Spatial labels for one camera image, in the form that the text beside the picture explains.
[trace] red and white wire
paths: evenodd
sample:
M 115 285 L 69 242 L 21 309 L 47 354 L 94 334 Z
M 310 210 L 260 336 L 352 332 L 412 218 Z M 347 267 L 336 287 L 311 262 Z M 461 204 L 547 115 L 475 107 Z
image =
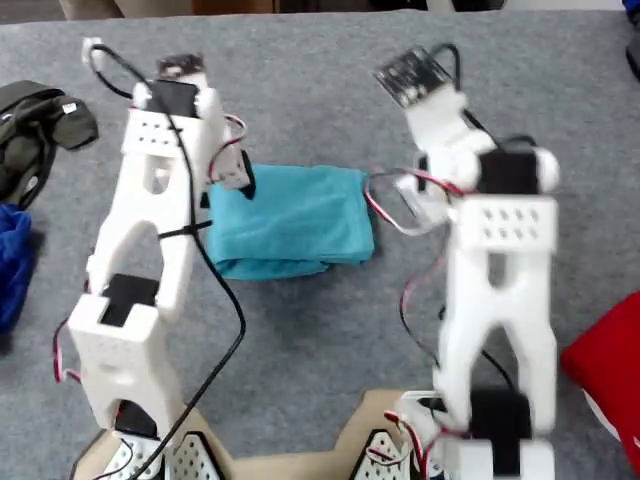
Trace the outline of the red and white wire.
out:
M 60 322 L 53 334 L 53 376 L 56 383 L 62 383 L 67 378 L 71 378 L 78 383 L 82 383 L 80 373 L 69 368 L 62 368 L 62 341 L 60 340 L 60 333 L 68 321 L 69 317 Z
M 402 463 L 408 455 L 413 454 L 414 465 L 418 470 L 420 480 L 427 480 L 429 478 L 429 458 L 431 456 L 431 450 L 442 433 L 450 432 L 441 428 L 438 434 L 432 438 L 426 448 L 423 449 L 420 436 L 415 428 L 413 428 L 402 415 L 387 410 L 384 412 L 384 417 L 393 423 L 404 436 L 409 438 L 410 448 L 404 455 L 394 458 L 376 448 L 369 447 L 366 450 L 366 455 L 369 460 L 382 467 L 391 467 Z
M 373 195 L 371 194 L 370 184 L 371 184 L 371 180 L 373 180 L 374 178 L 383 177 L 383 176 L 398 176 L 398 175 L 406 175 L 406 174 L 413 175 L 416 178 L 433 183 L 434 185 L 437 185 L 440 188 L 442 188 L 445 192 L 457 197 L 463 196 L 464 192 L 450 182 L 442 181 L 436 177 L 433 177 L 432 175 L 429 174 L 429 172 L 425 170 L 419 170 L 415 168 L 394 168 L 384 172 L 375 172 L 367 176 L 367 178 L 365 178 L 365 181 L 364 181 L 364 197 L 367 200 L 367 203 L 371 206 L 371 208 L 378 215 L 380 215 L 385 221 L 390 223 L 400 233 L 403 233 L 404 235 L 408 235 L 411 237 L 417 237 L 431 231 L 433 229 L 433 226 L 423 225 L 423 226 L 414 227 L 414 228 L 403 227 L 393 218 L 393 216 L 389 212 L 387 212 L 373 198 Z
M 225 121 L 227 123 L 235 123 L 238 127 L 240 127 L 240 133 L 238 133 L 237 135 L 233 136 L 232 138 L 230 138 L 229 140 L 224 142 L 220 146 L 218 151 L 211 158 L 211 161 L 209 162 L 209 172 L 208 172 L 210 181 L 213 181 L 213 168 L 214 168 L 214 165 L 215 165 L 215 162 L 216 162 L 216 159 L 218 158 L 218 156 L 225 149 L 227 149 L 231 145 L 235 145 L 236 143 L 241 142 L 244 139 L 244 137 L 247 136 L 247 124 L 240 117 L 238 117 L 236 115 L 231 115 L 230 113 L 225 113 L 224 119 L 225 119 Z

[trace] white plastic part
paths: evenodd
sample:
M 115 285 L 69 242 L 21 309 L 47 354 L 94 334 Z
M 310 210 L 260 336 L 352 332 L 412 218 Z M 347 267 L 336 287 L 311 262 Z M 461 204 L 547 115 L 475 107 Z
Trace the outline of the white plastic part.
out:
M 156 308 L 136 304 L 122 327 L 102 324 L 109 300 L 84 294 L 69 317 L 82 363 L 82 387 L 104 429 L 113 428 L 118 405 L 140 406 L 166 435 L 184 409 L 178 377 L 169 362 Z M 182 438 L 178 431 L 172 438 Z
M 191 161 L 196 208 L 200 192 L 206 188 L 209 161 L 222 144 L 225 127 L 219 98 L 213 89 L 208 90 L 213 93 L 199 106 L 208 120 L 172 117 Z M 144 101 L 145 92 L 146 87 L 136 87 L 136 102 Z M 124 158 L 111 211 L 100 228 L 88 265 L 94 293 L 102 292 L 145 226 L 152 225 L 158 233 L 165 233 L 189 223 L 189 199 L 185 194 L 189 191 L 188 171 L 165 115 L 130 109 L 122 151 Z M 161 193 L 153 193 L 156 178 L 166 186 Z M 160 247 L 164 269 L 156 301 L 162 318 L 173 321 L 185 301 L 193 239 L 188 235 L 173 236 L 161 240 Z
M 433 420 L 430 410 L 418 402 L 423 398 L 440 398 L 440 395 L 433 390 L 405 392 L 396 401 L 395 410 L 408 419 L 408 422 L 420 436 L 424 449 L 436 438 L 440 427 Z
M 530 218 L 519 219 L 519 209 Z M 495 227 L 486 227 L 485 210 L 493 215 L 486 222 L 499 222 Z M 534 432 L 547 433 L 555 423 L 556 409 L 556 340 L 549 323 L 555 202 L 538 196 L 469 195 L 458 204 L 458 211 L 448 259 L 447 312 L 440 332 L 441 368 L 434 370 L 434 388 L 456 425 L 465 429 L 471 416 L 473 365 L 491 331 L 503 327 L 518 360 L 519 387 L 529 399 Z M 529 232 L 528 239 L 518 238 L 513 232 L 520 222 L 540 230 L 535 236 Z M 493 228 L 499 239 L 494 240 L 493 234 L 487 238 L 485 228 Z M 507 238 L 502 230 L 508 230 Z M 504 255 L 500 285 L 490 282 L 490 253 Z
M 457 204 L 456 213 L 462 250 L 556 251 L 557 205 L 550 197 L 472 195 Z
M 213 105 L 215 108 L 209 108 L 208 105 Z M 213 89 L 200 91 L 196 97 L 196 110 L 200 117 L 211 123 L 210 134 L 218 145 L 218 149 L 214 152 L 215 161 L 211 179 L 222 183 L 228 190 L 248 185 L 250 179 L 244 167 L 240 146 L 234 144 L 222 151 L 219 150 L 220 145 L 233 138 L 233 133 L 225 120 L 216 91 Z
M 158 442 L 154 440 L 119 435 L 129 445 L 134 447 L 133 461 L 120 472 L 110 475 L 107 480 L 127 480 L 149 458 Z M 131 453 L 122 445 L 104 470 L 104 473 L 113 472 L 127 462 Z M 162 464 L 162 456 L 154 461 L 148 470 L 139 478 L 149 480 L 156 477 Z M 221 480 L 215 468 L 215 464 L 202 440 L 198 435 L 188 434 L 175 453 L 167 453 L 165 457 L 163 480 Z
M 538 182 L 540 191 L 550 193 L 560 183 L 560 165 L 553 153 L 545 148 L 534 149 L 538 157 Z
M 139 109 L 145 109 L 147 102 L 151 99 L 151 91 L 144 83 L 138 82 L 133 86 L 132 96 L 133 106 Z
M 545 440 L 520 442 L 520 475 L 495 477 L 493 453 L 488 440 L 468 440 L 448 436 L 442 441 L 445 464 L 455 480 L 555 480 L 555 460 L 551 445 Z
M 420 151 L 446 145 L 469 131 L 461 113 L 467 97 L 447 83 L 422 102 L 405 110 L 413 140 Z
M 94 45 L 102 44 L 103 42 L 100 37 L 85 37 L 82 39 L 82 63 L 85 66 L 88 67 L 91 64 L 91 57 L 93 57 L 93 63 L 96 70 L 101 71 L 104 68 L 104 52 L 94 50 L 91 54 L 89 54 L 91 47 L 93 47 Z
M 114 433 L 122 441 L 127 442 L 127 445 L 131 447 L 131 450 L 125 446 L 120 445 L 116 453 L 111 457 L 111 460 L 107 464 L 103 473 L 116 472 L 120 470 L 123 465 L 126 465 L 122 470 L 113 475 L 106 477 L 107 480 L 127 480 L 133 473 L 142 466 L 147 458 L 153 453 L 158 444 L 158 440 L 151 440 L 149 438 L 135 437 L 132 435 L 123 435 L 120 433 Z M 156 478 L 160 472 L 162 466 L 162 455 L 153 461 L 149 468 L 147 468 L 140 477 L 140 480 L 151 480 Z
M 209 163 L 230 131 L 217 92 L 206 87 L 206 79 L 189 80 L 204 85 L 196 99 L 200 118 L 171 118 L 189 155 L 197 209 L 200 194 L 207 188 Z M 82 386 L 98 424 L 112 429 L 119 402 L 129 400 L 153 419 L 158 435 L 164 437 L 184 409 L 178 378 L 166 353 L 164 322 L 176 320 L 182 312 L 193 263 L 193 239 L 176 235 L 160 241 L 164 268 L 155 307 L 134 305 L 119 328 L 101 323 L 108 299 L 100 294 L 145 226 L 167 233 L 190 222 L 190 183 L 183 154 L 166 116 L 141 110 L 150 98 L 144 84 L 134 87 L 134 108 L 129 109 L 113 203 L 87 261 L 90 293 L 80 298 L 69 328 L 82 363 Z M 239 150 L 225 149 L 223 153 L 223 162 L 241 163 Z M 183 438 L 184 428 L 176 432 L 169 446 Z
M 455 105 L 460 105 L 455 103 L 457 98 L 453 96 L 450 101 Z M 456 110 L 453 107 L 451 110 L 457 111 L 458 115 L 461 114 L 461 110 Z M 464 125 L 464 129 L 461 129 L 458 121 L 461 119 L 462 117 L 453 120 L 448 128 L 452 132 L 455 131 L 456 135 L 449 136 L 449 138 L 446 136 L 438 137 L 437 141 L 428 146 L 425 146 L 422 137 L 417 133 L 414 133 L 414 140 L 418 148 L 421 149 L 420 156 L 427 157 L 428 170 L 432 176 L 450 182 L 462 190 L 472 190 L 480 175 L 478 155 L 491 150 L 495 144 L 486 132 L 471 129 L 466 125 Z M 414 168 L 419 168 L 418 162 L 414 163 Z M 396 188 L 420 225 L 431 224 L 435 227 L 448 220 L 447 198 L 437 185 L 427 183 L 426 189 L 419 192 L 418 179 L 413 175 L 405 175 L 396 181 Z
M 387 432 L 377 432 L 366 448 L 375 448 L 386 453 L 390 457 L 398 458 L 405 452 L 399 452 L 393 443 L 391 436 Z M 409 480 L 410 478 L 410 456 L 398 465 L 384 467 L 370 460 L 366 455 L 363 457 L 358 470 L 353 476 L 353 480 Z

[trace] folded teal towel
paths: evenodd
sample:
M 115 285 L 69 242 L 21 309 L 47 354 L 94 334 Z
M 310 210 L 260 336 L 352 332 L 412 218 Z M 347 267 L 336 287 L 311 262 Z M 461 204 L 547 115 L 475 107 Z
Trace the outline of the folded teal towel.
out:
M 271 280 L 358 264 L 373 254 L 365 174 L 330 166 L 255 165 L 256 195 L 211 188 L 209 256 L 226 278 Z

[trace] perforated plate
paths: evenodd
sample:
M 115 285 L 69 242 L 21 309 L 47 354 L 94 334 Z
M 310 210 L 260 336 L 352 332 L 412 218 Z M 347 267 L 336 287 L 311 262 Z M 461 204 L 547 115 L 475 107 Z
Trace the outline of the perforated plate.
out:
M 142 464 L 149 458 L 149 455 L 158 445 L 157 440 L 149 440 L 145 438 L 133 437 L 130 435 L 122 435 L 122 440 L 127 442 L 133 450 L 133 458 L 131 458 L 131 451 L 125 446 L 120 445 L 120 448 L 116 451 L 115 455 L 111 457 L 111 461 L 104 469 L 103 473 L 115 472 L 122 468 L 122 465 L 127 465 L 121 471 L 105 477 L 107 480 L 126 480 L 129 478 Z M 162 465 L 162 457 L 158 458 L 151 466 L 140 475 L 140 480 L 151 480 L 156 477 L 160 471 Z
M 470 195 L 458 208 L 462 248 L 554 251 L 557 206 L 551 198 Z
M 176 451 L 167 480 L 224 480 L 224 476 L 202 441 L 202 437 L 189 433 Z
M 198 144 L 197 139 L 204 122 L 198 118 L 173 116 L 173 122 L 180 131 L 182 141 L 190 149 Z M 124 135 L 122 152 L 154 155 L 166 158 L 181 158 L 175 133 L 162 113 L 132 109 Z
M 412 468 L 410 465 L 410 457 L 407 457 L 402 463 L 392 467 L 382 467 L 372 462 L 366 455 L 367 448 L 375 448 L 385 452 L 391 457 L 398 457 L 400 453 L 393 443 L 391 436 L 385 430 L 374 430 L 371 432 L 369 441 L 362 449 L 362 454 L 358 460 L 358 464 L 351 474 L 350 480 L 411 480 Z M 429 480 L 451 480 L 448 472 L 445 472 L 442 466 L 429 460 Z
M 135 439 L 134 437 L 123 437 L 133 449 L 133 461 L 131 461 L 122 471 L 105 477 L 106 480 L 126 480 L 142 465 L 146 458 L 153 452 L 157 441 Z M 129 449 L 122 445 L 105 468 L 104 473 L 113 472 L 127 463 L 130 457 Z M 158 459 L 151 467 L 140 476 L 140 480 L 152 480 L 156 478 L 162 465 L 162 459 Z M 169 462 L 164 464 L 164 480 L 224 480 L 224 476 L 217 466 L 215 458 L 210 454 L 210 450 L 203 443 L 202 437 L 197 433 L 189 433 L 170 457 Z

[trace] gray carpet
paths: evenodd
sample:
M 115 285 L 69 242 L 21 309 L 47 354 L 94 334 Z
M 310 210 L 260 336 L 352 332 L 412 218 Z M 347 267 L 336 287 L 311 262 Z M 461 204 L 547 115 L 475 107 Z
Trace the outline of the gray carpet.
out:
M 102 138 L 60 152 L 33 206 L 45 236 L 19 324 L 0 358 L 0 478 L 61 480 L 96 433 L 80 388 L 53 382 L 51 334 L 75 305 L 84 264 L 120 165 L 126 104 L 83 69 L 81 38 L 102 36 L 147 71 L 162 55 L 201 50 L 225 107 L 248 121 L 254 161 L 362 169 L 408 165 L 400 110 L 372 69 L 412 44 L 456 42 L 472 110 L 496 135 L 527 132 L 560 160 L 560 251 L 553 326 L 560 346 L 638 288 L 640 84 L 624 59 L 620 13 L 415 12 L 181 18 L 0 27 L 0 84 L 29 78 L 86 99 Z M 130 86 L 120 72 L 114 81 Z M 361 267 L 300 280 L 235 282 L 249 330 L 200 408 L 236 456 L 328 449 L 375 387 L 430 386 L 430 366 L 402 331 L 398 292 L 429 262 L 435 238 L 376 224 L 378 254 Z M 127 271 L 159 271 L 153 235 Z M 413 321 L 436 338 L 442 279 L 415 296 Z M 196 262 L 170 351 L 190 395 L 235 335 L 229 302 Z M 76 360 L 65 338 L 66 361 Z M 503 342 L 490 348 L 509 362 Z M 499 382 L 479 361 L 474 379 Z M 558 479 L 634 478 L 614 440 L 561 374 L 552 435 Z

